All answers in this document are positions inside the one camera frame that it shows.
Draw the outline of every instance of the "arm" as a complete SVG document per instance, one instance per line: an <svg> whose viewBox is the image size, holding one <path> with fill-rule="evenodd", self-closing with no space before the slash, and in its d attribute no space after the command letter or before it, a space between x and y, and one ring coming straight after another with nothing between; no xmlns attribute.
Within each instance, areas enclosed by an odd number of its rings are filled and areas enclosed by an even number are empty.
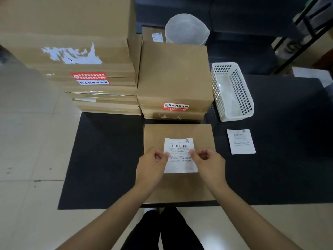
<svg viewBox="0 0 333 250"><path fill-rule="evenodd" d="M110 250L161 180L168 157L150 148L139 159L134 187L57 250Z"/></svg>
<svg viewBox="0 0 333 250"><path fill-rule="evenodd" d="M225 160L221 155L210 149L198 153L191 150L190 155L207 188L251 250L301 249L229 188L225 180Z"/></svg>

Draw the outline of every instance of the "red and white sticker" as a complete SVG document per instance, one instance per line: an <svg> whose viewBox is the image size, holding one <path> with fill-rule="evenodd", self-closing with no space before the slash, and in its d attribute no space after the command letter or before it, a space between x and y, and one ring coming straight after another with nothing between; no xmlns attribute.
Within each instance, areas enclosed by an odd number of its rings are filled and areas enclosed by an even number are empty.
<svg viewBox="0 0 333 250"><path fill-rule="evenodd" d="M164 103L163 110L165 111L187 111L189 104L178 104L178 103Z"/></svg>
<svg viewBox="0 0 333 250"><path fill-rule="evenodd" d="M110 84L104 72L71 73L71 75L81 85Z"/></svg>

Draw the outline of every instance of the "person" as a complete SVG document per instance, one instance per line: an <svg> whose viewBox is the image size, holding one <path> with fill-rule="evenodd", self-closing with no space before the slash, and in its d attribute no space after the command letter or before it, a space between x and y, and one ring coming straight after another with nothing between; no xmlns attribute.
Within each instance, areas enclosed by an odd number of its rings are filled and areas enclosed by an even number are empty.
<svg viewBox="0 0 333 250"><path fill-rule="evenodd" d="M210 149L189 153L207 188L251 250L301 249L233 192L225 179L225 160L221 155ZM168 158L169 153L150 148L139 159L134 187L57 250L110 250L158 185ZM165 208L161 214L146 212L122 249L158 249L160 234L164 250L203 249L176 208Z"/></svg>

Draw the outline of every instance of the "forearm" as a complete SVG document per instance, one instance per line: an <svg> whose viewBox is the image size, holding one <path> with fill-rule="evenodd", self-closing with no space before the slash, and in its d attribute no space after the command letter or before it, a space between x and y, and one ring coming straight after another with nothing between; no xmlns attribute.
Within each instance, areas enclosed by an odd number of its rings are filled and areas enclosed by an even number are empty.
<svg viewBox="0 0 333 250"><path fill-rule="evenodd" d="M214 190L213 195L251 250L301 249L268 223L229 187Z"/></svg>
<svg viewBox="0 0 333 250"><path fill-rule="evenodd" d="M148 196L144 189L133 187L58 250L110 250Z"/></svg>

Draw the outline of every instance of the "perforated basket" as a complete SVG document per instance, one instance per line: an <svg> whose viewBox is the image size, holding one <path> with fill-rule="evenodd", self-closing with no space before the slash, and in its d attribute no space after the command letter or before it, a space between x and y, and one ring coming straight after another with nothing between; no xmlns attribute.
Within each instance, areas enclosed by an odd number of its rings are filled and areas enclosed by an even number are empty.
<svg viewBox="0 0 333 250"><path fill-rule="evenodd" d="M213 63L210 77L217 110L222 122L252 117L254 103L237 63Z"/></svg>

